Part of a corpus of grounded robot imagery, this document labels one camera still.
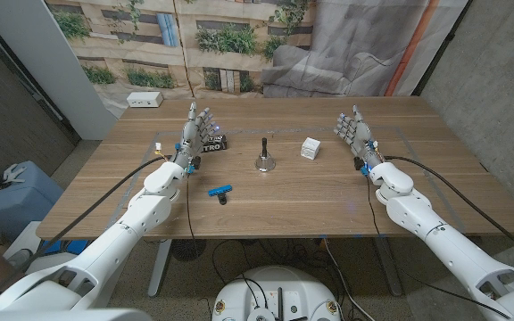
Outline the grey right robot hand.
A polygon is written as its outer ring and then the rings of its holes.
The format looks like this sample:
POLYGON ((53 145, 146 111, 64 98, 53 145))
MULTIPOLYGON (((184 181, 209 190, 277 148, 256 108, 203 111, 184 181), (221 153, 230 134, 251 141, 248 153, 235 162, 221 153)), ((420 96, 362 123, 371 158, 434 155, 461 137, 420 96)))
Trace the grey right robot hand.
POLYGON ((385 162, 377 151, 377 141, 356 104, 352 107, 350 115, 341 113, 338 116, 334 132, 350 147, 352 154, 363 161, 369 169, 385 162))

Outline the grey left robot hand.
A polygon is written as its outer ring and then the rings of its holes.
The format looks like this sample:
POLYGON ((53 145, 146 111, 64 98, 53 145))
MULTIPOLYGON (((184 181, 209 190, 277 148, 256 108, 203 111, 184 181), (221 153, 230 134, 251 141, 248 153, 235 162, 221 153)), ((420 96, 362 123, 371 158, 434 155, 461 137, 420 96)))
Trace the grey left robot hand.
POLYGON ((209 108, 197 112, 196 102, 191 103, 179 148, 172 156, 172 162, 186 169, 191 160, 202 152, 209 137, 220 130, 212 117, 209 108))

